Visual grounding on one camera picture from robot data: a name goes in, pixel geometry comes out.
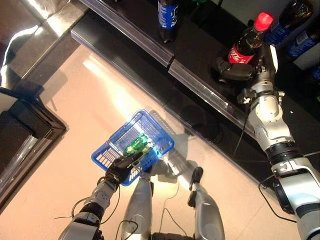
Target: floor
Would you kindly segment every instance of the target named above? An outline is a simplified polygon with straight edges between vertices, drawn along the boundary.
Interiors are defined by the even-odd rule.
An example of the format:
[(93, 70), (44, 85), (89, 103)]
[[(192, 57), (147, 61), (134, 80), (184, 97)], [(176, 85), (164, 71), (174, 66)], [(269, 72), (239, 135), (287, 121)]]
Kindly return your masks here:
[[(294, 223), (277, 218), (260, 195), (257, 184), (201, 139), (187, 135), (181, 125), (125, 76), (80, 46), (44, 86), (41, 98), (68, 126), (68, 132), (33, 173), (0, 215), (1, 240), (56, 240), (70, 222), (73, 204), (91, 194), (104, 171), (91, 161), (97, 149), (138, 109), (157, 113), (173, 131), (176, 151), (165, 160), (187, 161), (203, 167), (201, 184), (217, 202), (227, 240), (298, 240)], [(178, 184), (154, 182), (152, 231), (157, 232), (163, 204)], [(192, 236), (194, 210), (187, 206), (187, 181), (179, 177), (175, 198), (167, 201), (180, 226)], [(119, 206), (101, 230), (114, 239), (137, 181), (121, 188)], [(105, 213), (114, 209), (117, 193)], [(282, 216), (276, 200), (267, 197)], [(162, 232), (182, 234), (165, 213)]]

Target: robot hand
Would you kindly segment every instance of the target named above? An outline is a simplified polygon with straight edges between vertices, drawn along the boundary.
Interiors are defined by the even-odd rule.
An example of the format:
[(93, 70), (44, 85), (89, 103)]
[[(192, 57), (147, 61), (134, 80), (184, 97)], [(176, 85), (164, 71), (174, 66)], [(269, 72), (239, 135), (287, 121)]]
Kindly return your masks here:
[(118, 188), (118, 186), (129, 176), (134, 162), (136, 162), (142, 155), (142, 152), (138, 152), (133, 155), (117, 158), (105, 172), (105, 179), (116, 184), (116, 187)]
[(76, 214), (71, 223), (65, 228), (59, 240), (103, 240), (99, 230), (105, 210), (110, 205), (110, 199), (117, 188), (129, 176), (134, 162), (141, 156), (138, 152), (126, 157), (116, 159), (108, 168), (93, 190), (90, 197), (84, 202), (84, 206)]

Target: coca-cola bottle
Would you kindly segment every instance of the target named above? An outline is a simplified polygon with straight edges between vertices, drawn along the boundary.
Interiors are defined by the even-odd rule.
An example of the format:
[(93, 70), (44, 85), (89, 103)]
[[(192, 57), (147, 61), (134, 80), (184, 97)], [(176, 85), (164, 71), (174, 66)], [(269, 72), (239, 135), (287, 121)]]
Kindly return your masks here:
[(293, 0), (283, 10), (264, 37), (267, 44), (278, 44), (310, 17), (313, 6), (308, 0)]
[(261, 12), (252, 27), (246, 29), (242, 37), (232, 46), (228, 54), (231, 64), (247, 64), (256, 54), (263, 42), (265, 31), (269, 28), (273, 17), (267, 12)]
[(178, 0), (158, 0), (158, 29), (165, 44), (177, 37), (178, 8)]

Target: wire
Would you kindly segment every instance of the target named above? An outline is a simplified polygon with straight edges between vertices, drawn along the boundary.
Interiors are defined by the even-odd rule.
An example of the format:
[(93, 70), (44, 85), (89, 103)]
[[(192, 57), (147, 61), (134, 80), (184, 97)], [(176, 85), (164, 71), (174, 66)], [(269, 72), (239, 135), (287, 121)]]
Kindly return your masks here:
[(58, 217), (55, 217), (54, 219), (66, 219), (66, 218), (72, 218), (72, 216), (58, 216)]
[(235, 156), (236, 156), (236, 152), (237, 152), (237, 150), (238, 150), (239, 144), (240, 144), (241, 139), (242, 139), (242, 137), (243, 137), (243, 135), (244, 135), (244, 133), (245, 133), (246, 124), (247, 124), (247, 121), (248, 121), (248, 116), (249, 116), (249, 110), (248, 110), (248, 108), (246, 108), (246, 109), (245, 109), (245, 119), (244, 119), (244, 124), (243, 124), (243, 128), (242, 128), (242, 132), (241, 132), (239, 141), (238, 141), (238, 143), (237, 143), (237, 145), (236, 145), (236, 147), (235, 147), (235, 149), (234, 149), (233, 158), (235, 158)]
[(176, 189), (175, 194), (174, 194), (173, 196), (171, 196), (171, 197), (167, 197), (167, 198), (164, 200), (163, 208), (162, 208), (162, 216), (161, 216), (161, 221), (160, 221), (159, 233), (161, 232), (162, 222), (163, 222), (163, 219), (164, 219), (164, 212), (165, 212), (166, 202), (167, 202), (169, 199), (173, 199), (175, 196), (177, 196), (178, 191), (179, 191), (179, 187), (180, 187), (180, 182), (178, 181), (178, 187), (177, 187), (177, 189)]
[(116, 209), (117, 209), (117, 207), (118, 207), (118, 204), (119, 204), (119, 201), (120, 201), (120, 186), (118, 187), (118, 189), (119, 189), (119, 195), (118, 195), (118, 201), (116, 202), (115, 208), (113, 209), (113, 211), (112, 211), (112, 213), (110, 214), (110, 216), (109, 216), (105, 221), (103, 221), (103, 222), (101, 223), (101, 225), (102, 225), (102, 224), (105, 224), (105, 223), (112, 217), (112, 215), (115, 213), (115, 211), (116, 211)]
[(259, 189), (259, 192), (261, 193), (262, 197), (264, 198), (264, 200), (266, 201), (266, 204), (268, 204), (269, 208), (271, 209), (271, 211), (273, 212), (274, 215), (276, 215), (278, 218), (280, 219), (283, 219), (283, 220), (286, 220), (286, 221), (289, 221), (289, 222), (292, 222), (292, 223), (296, 223), (295, 220), (291, 220), (291, 219), (288, 219), (288, 218), (285, 218), (283, 216), (279, 216), (278, 214), (276, 214), (276, 212), (274, 211), (274, 209), (271, 207), (270, 203), (268, 202), (267, 198), (265, 197), (265, 195), (262, 193), (261, 191), (261, 185), (267, 181), (268, 179), (272, 178), (273, 175), (271, 176), (268, 176), (266, 179), (264, 179), (263, 181), (261, 181), (258, 185), (258, 189)]
[(218, 145), (218, 144), (220, 144), (220, 143), (222, 143), (222, 141), (224, 140), (224, 130), (222, 129), (222, 127), (219, 125), (219, 123), (218, 123), (218, 134), (215, 136), (215, 138), (213, 139), (213, 143), (215, 144), (215, 145)]
[(221, 7), (223, 1), (224, 1), (224, 0), (219, 0), (217, 6), (218, 6), (218, 7)]
[(127, 240), (128, 238), (130, 238), (130, 237), (137, 231), (137, 229), (138, 229), (138, 227), (139, 227), (139, 226), (138, 226), (138, 223), (136, 223), (135, 221), (122, 220), (122, 221), (119, 223), (119, 225), (118, 225), (118, 229), (116, 230), (115, 240), (117, 240), (118, 233), (119, 233), (119, 229), (120, 229), (120, 226), (121, 226), (122, 223), (133, 223), (133, 224), (136, 225), (136, 228), (133, 230), (133, 232), (130, 233), (130, 235), (127, 236), (127, 237), (126, 237), (125, 239), (123, 239), (123, 240)]
[(168, 212), (169, 216), (171, 217), (171, 219), (172, 219), (172, 221), (175, 223), (175, 225), (177, 225), (177, 227), (181, 229), (181, 231), (184, 233), (184, 235), (187, 236), (186, 231), (175, 221), (174, 217), (171, 215), (171, 213), (169, 212), (168, 208), (165, 207), (165, 208), (163, 209), (161, 219), (164, 217), (165, 210)]
[(320, 151), (310, 152), (310, 153), (304, 154), (303, 156), (304, 157), (308, 157), (308, 156), (312, 156), (312, 155), (315, 155), (315, 154), (320, 154)]
[(98, 182), (96, 183), (97, 186), (99, 185), (99, 183), (101, 182), (102, 179), (106, 179), (106, 177), (105, 176), (100, 177)]
[(88, 198), (89, 198), (88, 196), (85, 197), (85, 198), (82, 198), (81, 200), (77, 201), (77, 202), (73, 205), (72, 210), (71, 210), (71, 217), (72, 217), (72, 218), (75, 217), (75, 208), (76, 208), (76, 206), (77, 206), (79, 203), (81, 203), (82, 201), (87, 200)]
[(186, 231), (175, 221), (175, 219), (172, 217), (171, 213), (169, 212), (168, 208), (165, 207), (166, 205), (166, 202), (169, 200), (169, 199), (173, 199), (175, 196), (177, 196), (178, 192), (179, 192), (179, 187), (180, 187), (180, 182), (178, 181), (178, 187), (176, 189), (176, 192), (173, 196), (171, 197), (168, 197), (164, 200), (164, 203), (163, 203), (163, 209), (162, 209), (162, 215), (161, 215), (161, 221), (160, 221), (160, 228), (159, 228), (159, 233), (161, 232), (161, 228), (162, 228), (162, 223), (163, 223), (163, 220), (164, 220), (164, 214), (165, 214), (165, 210), (168, 212), (169, 216), (171, 217), (172, 221), (175, 223), (175, 225), (177, 225), (178, 228), (180, 228), (182, 230), (182, 232), (184, 232), (184, 234), (187, 236), (187, 233)]

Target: green bottle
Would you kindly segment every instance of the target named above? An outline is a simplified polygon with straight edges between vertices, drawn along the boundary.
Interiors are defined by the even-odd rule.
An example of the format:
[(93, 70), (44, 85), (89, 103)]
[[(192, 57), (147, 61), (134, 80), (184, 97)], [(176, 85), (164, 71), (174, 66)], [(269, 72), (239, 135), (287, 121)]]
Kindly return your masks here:
[(123, 156), (129, 156), (132, 154), (136, 154), (142, 152), (143, 155), (147, 154), (151, 149), (152, 141), (149, 139), (148, 135), (145, 133), (140, 133), (136, 139), (134, 139), (130, 145), (128, 145), (124, 151)]

